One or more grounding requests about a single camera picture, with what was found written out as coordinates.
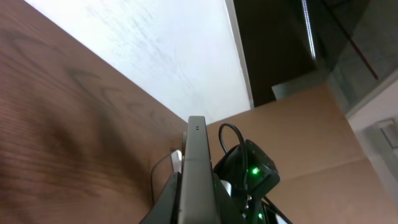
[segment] wood grain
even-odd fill
[[[33,7],[0,1],[0,223],[137,223],[185,129]]]

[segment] white ceiling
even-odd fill
[[[250,109],[224,0],[26,0],[185,121]]]

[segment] electronic device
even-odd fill
[[[239,145],[229,151],[222,140],[225,126],[232,128],[239,138]],[[244,140],[232,124],[221,125],[219,138],[226,155],[213,169],[205,118],[189,117],[186,140],[183,140],[182,173],[175,172],[169,177],[158,201],[141,224],[272,224],[277,223],[276,215],[291,223],[265,197],[280,180],[271,158],[252,141]]]

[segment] brown cardboard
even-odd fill
[[[208,126],[213,165],[224,154],[221,123],[235,124],[275,162],[269,196],[294,223],[397,223],[398,209],[326,86]],[[225,129],[228,148],[237,138]]]

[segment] green led light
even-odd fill
[[[254,168],[254,169],[251,171],[251,173],[254,174],[254,175],[258,174],[259,172],[260,172],[260,170],[259,170],[257,167]]]

